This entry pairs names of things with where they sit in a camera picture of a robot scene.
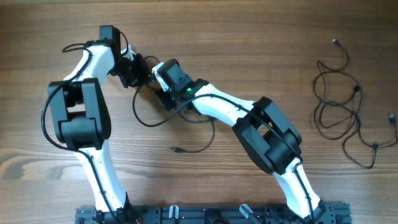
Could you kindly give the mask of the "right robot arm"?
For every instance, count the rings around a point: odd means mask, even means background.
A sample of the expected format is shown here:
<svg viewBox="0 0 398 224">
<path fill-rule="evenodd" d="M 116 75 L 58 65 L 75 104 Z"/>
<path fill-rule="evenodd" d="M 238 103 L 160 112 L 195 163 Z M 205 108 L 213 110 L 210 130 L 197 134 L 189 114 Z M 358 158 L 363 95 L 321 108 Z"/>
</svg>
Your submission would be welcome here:
<svg viewBox="0 0 398 224">
<path fill-rule="evenodd" d="M 288 208 L 304 223 L 321 217 L 322 200 L 303 169 L 302 137 L 271 99 L 243 100 L 206 80 L 192 80 L 175 59 L 160 62 L 152 74 L 168 110 L 180 103 L 231 126 L 253 163 L 276 178 Z"/>
</svg>

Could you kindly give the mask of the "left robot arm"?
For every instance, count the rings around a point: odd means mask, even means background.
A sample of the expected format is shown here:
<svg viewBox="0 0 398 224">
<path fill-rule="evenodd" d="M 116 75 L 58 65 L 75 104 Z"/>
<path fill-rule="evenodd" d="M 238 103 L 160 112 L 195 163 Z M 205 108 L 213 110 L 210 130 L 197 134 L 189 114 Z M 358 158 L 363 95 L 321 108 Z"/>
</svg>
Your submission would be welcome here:
<svg viewBox="0 0 398 224">
<path fill-rule="evenodd" d="M 122 187 L 111 160 L 111 118 L 101 90 L 107 75 L 119 77 L 123 87 L 141 85 L 149 76 L 141 54 L 130 45 L 121 48 L 124 34 L 115 26 L 99 28 L 99 38 L 71 44 L 62 51 L 82 52 L 75 69 L 62 81 L 51 82 L 41 115 L 44 136 L 49 134 L 45 116 L 51 111 L 54 146 L 71 151 L 81 162 L 95 195 L 90 212 L 79 210 L 77 223 L 135 223 L 139 216 Z"/>
</svg>

